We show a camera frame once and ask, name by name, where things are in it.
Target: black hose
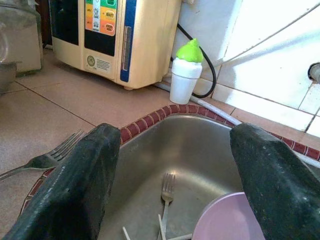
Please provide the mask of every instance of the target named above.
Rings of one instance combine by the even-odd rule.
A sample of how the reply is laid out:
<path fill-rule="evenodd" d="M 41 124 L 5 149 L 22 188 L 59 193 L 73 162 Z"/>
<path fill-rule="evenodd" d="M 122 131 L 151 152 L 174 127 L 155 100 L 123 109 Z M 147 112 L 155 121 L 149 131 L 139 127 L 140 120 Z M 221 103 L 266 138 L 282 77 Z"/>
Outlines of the black hose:
<path fill-rule="evenodd" d="M 178 23 L 177 27 L 189 40 L 193 39 L 193 37 L 190 36 L 189 33 L 187 33 L 187 31 L 179 23 Z M 205 60 L 207 61 L 209 68 L 212 72 L 212 85 L 211 85 L 210 90 L 207 93 L 205 93 L 203 95 L 198 95 L 198 94 L 192 93 L 192 95 L 195 96 L 196 98 L 203 99 L 203 98 L 208 97 L 214 91 L 216 84 L 217 84 L 217 75 L 216 75 L 215 68 L 214 68 L 212 62 L 210 61 L 209 57 L 207 56 L 207 54 L 205 53 L 205 51 L 201 47 L 200 47 L 200 49 L 201 49 L 202 54 L 203 54 Z"/>

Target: small white container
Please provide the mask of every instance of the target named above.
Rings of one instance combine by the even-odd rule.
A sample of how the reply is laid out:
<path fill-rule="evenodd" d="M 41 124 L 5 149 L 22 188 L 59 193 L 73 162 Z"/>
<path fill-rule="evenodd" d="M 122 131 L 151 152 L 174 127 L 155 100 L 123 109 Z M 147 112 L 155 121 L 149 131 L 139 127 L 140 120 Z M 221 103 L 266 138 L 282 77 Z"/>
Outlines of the small white container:
<path fill-rule="evenodd" d="M 201 62 L 190 62 L 176 57 L 172 63 L 170 101 L 187 104 L 201 72 Z"/>

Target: metal bowl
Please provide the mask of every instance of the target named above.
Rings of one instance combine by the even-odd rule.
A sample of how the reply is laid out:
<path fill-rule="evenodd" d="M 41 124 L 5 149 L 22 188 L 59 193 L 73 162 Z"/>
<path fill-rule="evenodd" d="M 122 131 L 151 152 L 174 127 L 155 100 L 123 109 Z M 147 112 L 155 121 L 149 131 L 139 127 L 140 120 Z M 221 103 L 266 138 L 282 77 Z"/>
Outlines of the metal bowl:
<path fill-rule="evenodd" d="M 16 62 L 0 62 L 0 95 L 5 93 L 9 85 L 15 81 L 16 72 Z"/>

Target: metal fork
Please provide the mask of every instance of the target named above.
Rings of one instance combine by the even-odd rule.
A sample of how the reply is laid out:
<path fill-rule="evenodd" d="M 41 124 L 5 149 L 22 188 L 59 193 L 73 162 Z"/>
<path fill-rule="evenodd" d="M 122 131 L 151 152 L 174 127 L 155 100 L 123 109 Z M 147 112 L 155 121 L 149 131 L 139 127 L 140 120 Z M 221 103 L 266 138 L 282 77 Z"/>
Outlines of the metal fork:
<path fill-rule="evenodd" d="M 0 174 L 0 181 L 6 179 L 14 174 L 17 174 L 25 169 L 50 169 L 56 167 L 59 161 L 63 160 L 68 153 L 74 148 L 74 146 L 85 136 L 85 132 L 82 130 L 76 131 L 59 146 L 53 150 L 32 158 L 27 164 L 19 166 L 15 169 Z"/>
<path fill-rule="evenodd" d="M 161 198 L 164 201 L 164 210 L 162 216 L 162 228 L 163 232 L 166 233 L 167 221 L 168 221 L 168 207 L 169 204 L 174 200 L 174 186 L 176 181 L 175 174 L 166 173 L 163 178 Z M 158 240 L 161 240 L 161 232 L 158 234 Z"/>

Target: tile floor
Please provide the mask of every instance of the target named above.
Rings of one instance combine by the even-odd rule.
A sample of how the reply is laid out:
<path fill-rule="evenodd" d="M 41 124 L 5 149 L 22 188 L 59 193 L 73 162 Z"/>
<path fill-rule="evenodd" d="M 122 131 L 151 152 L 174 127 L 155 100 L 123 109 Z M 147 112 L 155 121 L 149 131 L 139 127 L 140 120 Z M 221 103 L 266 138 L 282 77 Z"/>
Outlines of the tile floor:
<path fill-rule="evenodd" d="M 78 129 L 89 131 L 102 122 L 120 128 L 171 104 L 169 93 L 154 86 L 126 91 L 58 62 L 50 50 L 44 51 L 44 59 L 41 72 L 17 78 L 0 97 L 0 173 L 48 152 Z M 206 101 L 241 121 L 320 150 L 320 138 L 211 98 Z M 28 170 L 1 181 L 0 238 L 16 221 L 23 199 L 41 174 Z"/>

